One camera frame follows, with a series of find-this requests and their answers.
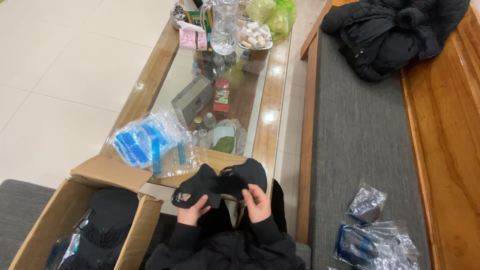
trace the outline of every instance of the black jacket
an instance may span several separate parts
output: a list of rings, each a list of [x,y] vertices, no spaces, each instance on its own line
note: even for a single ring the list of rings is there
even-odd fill
[[[280,233],[272,216],[251,224],[248,232],[223,232],[201,243],[201,228],[177,223],[168,245],[160,244],[146,270],[302,270],[305,262],[295,255],[295,241]]]
[[[340,36],[340,52],[357,75],[380,81],[410,59],[438,55],[469,0],[360,0],[332,9],[321,30]]]

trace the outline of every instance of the wooden table frame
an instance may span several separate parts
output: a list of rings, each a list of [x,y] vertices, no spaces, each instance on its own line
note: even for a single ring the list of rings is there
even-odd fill
[[[301,48],[308,57],[296,240],[308,238],[318,26]],[[402,70],[412,153],[435,270],[480,269],[480,24],[473,3],[443,52]]]
[[[170,23],[167,23],[145,67],[140,73],[132,92],[115,121],[108,136],[109,138],[117,129],[125,126],[128,122],[143,117],[151,110],[154,103],[153,101],[156,100],[160,94],[161,86],[165,81],[165,77],[173,63],[178,48],[178,30]],[[271,193],[275,172],[278,131],[280,128],[289,48],[290,37],[282,41],[275,41],[274,46],[270,49],[260,113],[253,143],[252,158],[259,161],[265,168],[268,181],[268,195]],[[115,148],[108,143],[108,139],[103,145],[100,155],[123,162]],[[208,149],[206,150],[206,155],[208,158],[207,163],[217,173],[224,167],[242,164],[246,160],[245,157]],[[188,179],[191,175],[192,173],[175,177],[152,179],[149,183],[178,187],[181,182]]]

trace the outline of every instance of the fingers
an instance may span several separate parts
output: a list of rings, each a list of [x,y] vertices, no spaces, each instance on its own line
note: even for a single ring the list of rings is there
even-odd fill
[[[248,184],[248,188],[250,189],[250,192],[252,193],[253,197],[255,197],[255,199],[258,201],[258,203],[262,203],[268,200],[267,195],[259,186],[255,184]]]
[[[197,211],[200,211],[205,203],[207,203],[207,199],[208,199],[208,195],[203,195],[196,204],[194,204],[192,207],[190,208],[195,208]]]
[[[199,217],[203,216],[203,214],[205,214],[206,212],[208,212],[208,211],[210,210],[210,208],[211,208],[210,206],[207,206],[207,207],[203,208],[203,209],[200,210],[200,212],[198,213],[198,214],[199,214],[198,216],[199,216]]]
[[[247,208],[252,208],[256,206],[255,202],[253,201],[253,197],[248,190],[243,189],[241,193],[243,194],[243,199],[245,200],[245,205],[247,206]]]

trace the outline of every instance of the tile floor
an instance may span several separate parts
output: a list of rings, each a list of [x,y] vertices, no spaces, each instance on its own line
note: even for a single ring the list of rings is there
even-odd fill
[[[275,178],[294,234],[306,63],[323,1],[297,0]],[[58,187],[96,155],[167,23],[171,0],[0,2],[0,181]],[[143,191],[168,198],[171,190]],[[165,204],[164,212],[175,213]]]

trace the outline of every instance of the green cloth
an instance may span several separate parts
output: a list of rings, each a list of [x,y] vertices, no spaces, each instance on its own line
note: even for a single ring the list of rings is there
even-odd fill
[[[230,154],[235,147],[235,137],[225,136],[218,140],[212,150]]]

